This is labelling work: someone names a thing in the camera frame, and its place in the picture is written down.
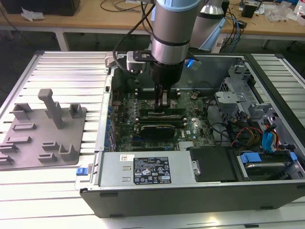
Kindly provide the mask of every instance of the wooden desk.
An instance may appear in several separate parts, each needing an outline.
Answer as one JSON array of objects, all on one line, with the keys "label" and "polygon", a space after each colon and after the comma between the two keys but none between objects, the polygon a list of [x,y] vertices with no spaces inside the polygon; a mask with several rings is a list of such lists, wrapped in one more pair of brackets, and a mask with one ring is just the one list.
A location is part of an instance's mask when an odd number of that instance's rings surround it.
[{"label": "wooden desk", "polygon": [[[69,46],[66,42],[65,32],[127,33],[141,18],[139,12],[105,11],[100,8],[101,2],[102,0],[81,0],[80,8],[73,17],[45,15],[45,20],[30,22],[17,14],[6,15],[11,23],[21,31],[51,31],[56,33],[61,50],[67,51]],[[238,2],[239,0],[231,0],[231,4]],[[136,6],[136,4],[122,3],[120,6],[130,8]],[[115,10],[111,0],[105,2],[103,7]],[[242,35],[243,39],[305,40],[305,26],[301,26],[296,21],[269,22],[264,15],[253,16],[251,19],[242,18],[240,11],[236,9],[231,9],[231,11],[238,20],[248,23]],[[0,16],[0,29],[12,30],[12,27],[2,15]],[[226,23],[219,40],[223,40],[231,31],[232,26]],[[140,25],[134,34],[147,33]]]}]

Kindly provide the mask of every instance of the power supply label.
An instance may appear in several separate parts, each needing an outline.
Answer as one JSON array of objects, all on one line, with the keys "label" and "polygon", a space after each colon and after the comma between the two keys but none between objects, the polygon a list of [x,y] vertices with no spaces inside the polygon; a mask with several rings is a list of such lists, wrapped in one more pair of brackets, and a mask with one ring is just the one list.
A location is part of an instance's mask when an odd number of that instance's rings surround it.
[{"label": "power supply label", "polygon": [[170,184],[168,157],[140,157],[133,159],[133,182],[136,185]]}]

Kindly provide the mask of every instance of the green circuit board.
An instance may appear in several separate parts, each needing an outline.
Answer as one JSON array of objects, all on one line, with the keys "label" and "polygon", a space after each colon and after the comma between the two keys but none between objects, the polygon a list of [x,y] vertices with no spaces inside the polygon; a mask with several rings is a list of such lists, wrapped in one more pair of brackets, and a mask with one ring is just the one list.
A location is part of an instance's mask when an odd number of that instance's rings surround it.
[{"label": "green circuit board", "polygon": [[118,115],[117,129],[119,137],[117,151],[153,151],[153,150],[185,150],[181,146],[213,146],[215,139],[203,117],[204,101],[202,97],[191,99],[192,90],[180,91],[177,100],[171,100],[171,108],[185,108],[186,126],[176,128],[175,135],[168,140],[143,140],[134,133],[135,119],[140,109],[153,109],[154,100],[138,100],[129,94],[122,100],[122,113]]}]

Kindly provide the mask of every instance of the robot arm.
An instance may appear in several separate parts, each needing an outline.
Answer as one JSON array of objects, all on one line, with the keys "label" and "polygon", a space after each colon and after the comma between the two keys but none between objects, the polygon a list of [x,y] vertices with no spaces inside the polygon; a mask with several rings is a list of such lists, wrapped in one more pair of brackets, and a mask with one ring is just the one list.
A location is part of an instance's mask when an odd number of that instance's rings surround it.
[{"label": "robot arm", "polygon": [[[222,0],[206,1],[156,0],[151,52],[136,51],[127,54],[129,70],[135,64],[150,63],[150,76],[155,82],[156,108],[169,106],[167,94],[171,86],[180,80],[190,43],[200,47],[198,41],[206,40],[214,31],[211,27],[217,26],[223,17]],[[209,12],[218,16],[210,17]]]},{"label": "robot arm", "polygon": [[202,0],[157,0],[153,24],[150,75],[155,81],[156,107],[167,106],[167,93],[180,80],[196,16]]}]

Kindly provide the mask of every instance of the dark floor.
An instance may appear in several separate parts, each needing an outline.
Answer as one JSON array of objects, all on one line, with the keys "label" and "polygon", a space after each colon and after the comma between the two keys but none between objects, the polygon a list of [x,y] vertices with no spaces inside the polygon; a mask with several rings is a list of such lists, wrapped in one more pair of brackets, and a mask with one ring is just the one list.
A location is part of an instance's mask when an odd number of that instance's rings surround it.
[{"label": "dark floor", "polygon": [[[51,32],[23,32],[31,42],[31,47],[17,32],[13,32],[12,41],[0,40],[0,104],[3,103],[13,88],[23,70],[27,66],[35,50],[59,51],[57,40]],[[94,34],[67,34],[71,51],[111,51],[123,35],[100,34],[100,43],[96,45]],[[150,37],[133,35],[126,40],[120,50],[145,49],[150,43]],[[299,72],[305,68],[305,44],[296,43],[290,51],[286,48],[290,41],[271,41],[267,49],[261,48],[263,40],[241,39],[234,53],[281,53]]]}]

